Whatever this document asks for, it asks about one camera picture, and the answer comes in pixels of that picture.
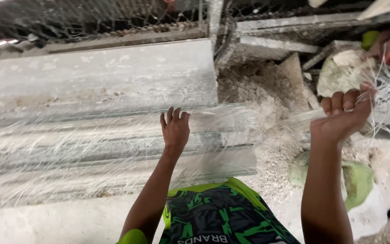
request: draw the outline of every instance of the person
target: person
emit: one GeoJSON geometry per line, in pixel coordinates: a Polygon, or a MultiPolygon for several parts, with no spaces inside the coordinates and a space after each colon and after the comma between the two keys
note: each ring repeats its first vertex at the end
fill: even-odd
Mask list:
{"type": "MultiPolygon", "coordinates": [[[[302,197],[306,243],[353,243],[341,196],[341,151],[371,113],[370,83],[345,94],[336,92],[321,105],[327,118],[311,122],[311,152],[302,197]]],[[[171,107],[160,115],[165,149],[130,209],[118,244],[152,243],[163,215],[160,244],[299,243],[275,218],[255,191],[240,180],[168,191],[172,171],[189,137],[190,114],[171,107]]]]}

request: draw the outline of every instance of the black and green shirt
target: black and green shirt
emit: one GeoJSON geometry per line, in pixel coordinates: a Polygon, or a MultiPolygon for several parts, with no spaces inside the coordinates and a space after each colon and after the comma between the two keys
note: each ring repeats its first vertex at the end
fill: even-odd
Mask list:
{"type": "MultiPolygon", "coordinates": [[[[294,244],[299,243],[275,218],[263,199],[243,182],[228,178],[172,190],[163,211],[165,230],[159,244],[294,244]]],[[[119,243],[146,243],[140,230],[119,243]]]]}

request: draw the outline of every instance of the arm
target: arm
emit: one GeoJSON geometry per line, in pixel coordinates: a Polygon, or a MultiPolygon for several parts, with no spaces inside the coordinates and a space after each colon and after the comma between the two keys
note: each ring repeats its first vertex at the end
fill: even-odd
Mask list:
{"type": "Polygon", "coordinates": [[[121,237],[129,230],[139,229],[149,243],[153,241],[165,206],[172,171],[186,146],[190,132],[188,125],[190,114],[183,112],[179,118],[181,108],[176,109],[174,113],[173,109],[171,107],[167,113],[167,122],[165,122],[165,114],[160,115],[165,149],[152,175],[127,214],[121,237]]]}
{"type": "Polygon", "coordinates": [[[336,92],[332,98],[324,98],[322,107],[329,117],[311,122],[311,152],[301,209],[306,243],[353,243],[341,196],[341,154],[343,142],[365,125],[371,113],[374,91],[368,86],[362,84],[361,91],[336,92]],[[355,105],[360,94],[363,99],[355,105]]]}

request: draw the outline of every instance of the cement dust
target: cement dust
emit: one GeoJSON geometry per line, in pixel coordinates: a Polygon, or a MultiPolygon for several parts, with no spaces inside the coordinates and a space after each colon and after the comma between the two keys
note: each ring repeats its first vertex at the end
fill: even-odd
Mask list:
{"type": "Polygon", "coordinates": [[[293,98],[283,94],[289,80],[274,63],[257,62],[223,70],[218,76],[219,102],[243,102],[256,112],[251,134],[258,174],[239,177],[258,192],[276,218],[303,241],[300,223],[302,188],[287,177],[289,163],[302,149],[303,134],[280,129],[276,123],[288,116],[293,98]]]}

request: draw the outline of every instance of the hand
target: hand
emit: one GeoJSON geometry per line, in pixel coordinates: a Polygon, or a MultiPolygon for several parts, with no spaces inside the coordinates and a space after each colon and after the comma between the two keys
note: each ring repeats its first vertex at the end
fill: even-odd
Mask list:
{"type": "Polygon", "coordinates": [[[180,156],[189,139],[189,118],[191,115],[182,112],[179,118],[181,108],[176,109],[174,113],[173,110],[174,108],[171,107],[166,114],[168,123],[165,121],[165,113],[160,114],[160,124],[165,140],[165,150],[170,150],[180,156]]]}
{"type": "Polygon", "coordinates": [[[364,82],[360,85],[360,91],[352,89],[345,94],[335,92],[332,98],[323,98],[321,105],[328,118],[311,122],[311,144],[334,143],[342,146],[349,136],[362,129],[371,114],[372,101],[376,94],[371,87],[371,83],[364,82]]]}

